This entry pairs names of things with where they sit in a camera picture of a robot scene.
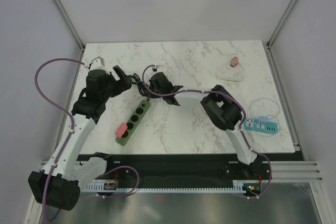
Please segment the pink plug adapter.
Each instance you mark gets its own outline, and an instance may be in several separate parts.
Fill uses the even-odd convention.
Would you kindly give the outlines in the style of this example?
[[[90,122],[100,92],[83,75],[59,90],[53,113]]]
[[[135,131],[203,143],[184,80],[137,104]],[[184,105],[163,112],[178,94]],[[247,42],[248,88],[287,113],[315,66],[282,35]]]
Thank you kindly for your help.
[[[126,123],[121,123],[119,127],[115,131],[115,135],[117,138],[121,138],[123,134],[127,131],[128,126]]]

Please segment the green power strip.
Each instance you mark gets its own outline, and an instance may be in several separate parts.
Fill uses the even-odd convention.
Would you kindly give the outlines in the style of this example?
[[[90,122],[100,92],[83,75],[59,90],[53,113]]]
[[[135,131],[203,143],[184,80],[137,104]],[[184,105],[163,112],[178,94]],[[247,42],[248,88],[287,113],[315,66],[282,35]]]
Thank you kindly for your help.
[[[128,121],[126,122],[128,129],[127,131],[123,134],[121,138],[115,138],[116,142],[121,145],[125,146],[137,127],[140,125],[141,120],[144,118],[146,115],[147,111],[150,108],[150,103],[149,100],[142,100],[137,108],[134,110]]]

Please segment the beige pink charger plug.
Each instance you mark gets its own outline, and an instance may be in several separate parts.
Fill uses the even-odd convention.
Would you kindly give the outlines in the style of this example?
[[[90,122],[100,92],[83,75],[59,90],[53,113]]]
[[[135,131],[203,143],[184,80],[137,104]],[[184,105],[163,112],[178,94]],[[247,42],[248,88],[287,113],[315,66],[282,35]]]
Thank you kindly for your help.
[[[231,67],[236,67],[239,64],[239,58],[237,56],[232,57],[230,60],[230,66]]]

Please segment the teal power strip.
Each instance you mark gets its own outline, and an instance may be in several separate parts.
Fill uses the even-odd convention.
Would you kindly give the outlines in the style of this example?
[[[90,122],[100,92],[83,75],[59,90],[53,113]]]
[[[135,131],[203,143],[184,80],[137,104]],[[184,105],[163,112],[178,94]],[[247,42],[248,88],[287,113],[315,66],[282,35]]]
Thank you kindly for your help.
[[[278,132],[278,124],[275,122],[247,118],[243,125],[246,130],[258,133],[276,134]]]

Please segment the light blue plug with cable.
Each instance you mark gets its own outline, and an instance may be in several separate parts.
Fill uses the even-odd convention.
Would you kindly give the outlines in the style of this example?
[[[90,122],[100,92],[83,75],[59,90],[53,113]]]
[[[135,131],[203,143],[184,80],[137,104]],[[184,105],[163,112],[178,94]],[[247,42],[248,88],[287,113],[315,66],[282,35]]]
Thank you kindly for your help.
[[[277,101],[266,97],[258,98],[249,105],[248,112],[250,119],[258,119],[264,122],[270,121],[278,124],[278,132],[276,134],[255,132],[257,135],[271,137],[279,133],[280,122],[278,116],[280,115],[281,107]]]

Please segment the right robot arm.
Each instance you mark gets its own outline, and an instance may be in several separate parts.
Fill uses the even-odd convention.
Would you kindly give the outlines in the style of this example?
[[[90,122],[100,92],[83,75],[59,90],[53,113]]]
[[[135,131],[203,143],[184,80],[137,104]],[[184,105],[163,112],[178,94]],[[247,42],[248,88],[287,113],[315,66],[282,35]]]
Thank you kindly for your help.
[[[265,178],[272,179],[270,160],[252,147],[243,129],[246,112],[223,86],[216,85],[205,91],[184,90],[183,86],[173,85],[162,72],[154,74],[149,82],[148,92],[153,98],[162,98],[175,106],[201,105],[210,121],[228,136],[245,178],[264,174]]]

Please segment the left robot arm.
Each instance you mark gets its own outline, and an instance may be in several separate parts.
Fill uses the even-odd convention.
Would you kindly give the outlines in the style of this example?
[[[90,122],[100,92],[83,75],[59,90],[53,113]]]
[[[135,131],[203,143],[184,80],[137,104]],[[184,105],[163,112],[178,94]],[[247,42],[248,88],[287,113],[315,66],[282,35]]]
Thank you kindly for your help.
[[[67,112],[70,127],[41,171],[31,172],[28,183],[35,200],[43,208],[51,206],[70,211],[78,202],[81,190],[94,179],[114,175],[115,165],[104,153],[94,153],[84,165],[75,167],[85,141],[106,110],[108,100],[132,87],[130,77],[119,66],[114,66],[113,71],[118,80],[104,66],[91,67],[85,88],[72,111]]]

